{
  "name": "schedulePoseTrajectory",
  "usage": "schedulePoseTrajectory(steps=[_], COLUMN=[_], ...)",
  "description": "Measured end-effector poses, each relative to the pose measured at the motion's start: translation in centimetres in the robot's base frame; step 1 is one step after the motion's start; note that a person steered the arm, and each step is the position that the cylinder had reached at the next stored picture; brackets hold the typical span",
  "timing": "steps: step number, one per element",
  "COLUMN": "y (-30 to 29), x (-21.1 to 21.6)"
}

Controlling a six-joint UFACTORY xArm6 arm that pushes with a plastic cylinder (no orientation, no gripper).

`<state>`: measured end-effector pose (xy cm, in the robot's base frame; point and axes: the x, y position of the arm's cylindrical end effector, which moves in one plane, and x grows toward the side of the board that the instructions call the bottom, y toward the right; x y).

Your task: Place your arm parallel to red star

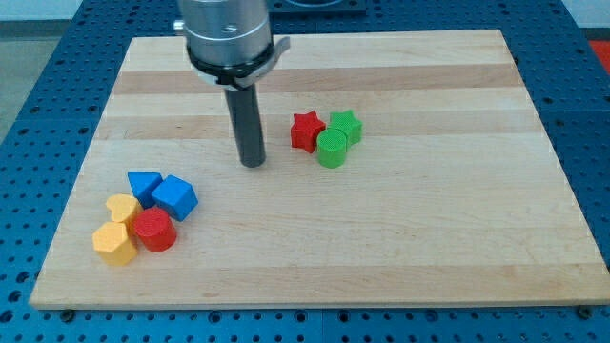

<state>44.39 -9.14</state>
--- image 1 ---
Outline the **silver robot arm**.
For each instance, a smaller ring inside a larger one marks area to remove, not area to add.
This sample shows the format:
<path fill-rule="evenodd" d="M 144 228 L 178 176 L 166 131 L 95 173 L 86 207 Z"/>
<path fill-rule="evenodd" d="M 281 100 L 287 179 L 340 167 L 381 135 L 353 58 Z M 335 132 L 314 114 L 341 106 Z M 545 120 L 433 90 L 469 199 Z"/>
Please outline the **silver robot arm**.
<path fill-rule="evenodd" d="M 174 29 L 186 39 L 190 62 L 206 82 L 243 91 L 260 81 L 290 48 L 274 40 L 265 0 L 178 0 Z"/>

